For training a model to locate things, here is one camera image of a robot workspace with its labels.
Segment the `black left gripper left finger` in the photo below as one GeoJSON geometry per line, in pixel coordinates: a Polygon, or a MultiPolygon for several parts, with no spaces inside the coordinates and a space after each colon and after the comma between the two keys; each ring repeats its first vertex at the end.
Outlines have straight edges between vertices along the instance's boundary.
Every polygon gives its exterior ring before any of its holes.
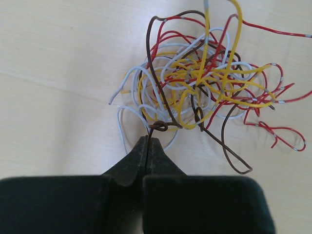
{"type": "Polygon", "coordinates": [[[2,234],[100,234],[113,175],[136,177],[147,138],[102,175],[11,177],[0,181],[2,234]]]}

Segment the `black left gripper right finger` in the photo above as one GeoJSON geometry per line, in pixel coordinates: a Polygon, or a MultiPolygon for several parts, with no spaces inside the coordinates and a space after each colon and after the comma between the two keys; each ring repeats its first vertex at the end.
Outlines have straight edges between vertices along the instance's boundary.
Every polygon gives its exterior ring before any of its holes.
{"type": "Polygon", "coordinates": [[[275,226],[260,185],[247,176],[185,175],[157,138],[143,178],[146,234],[273,234],[275,226]]]}

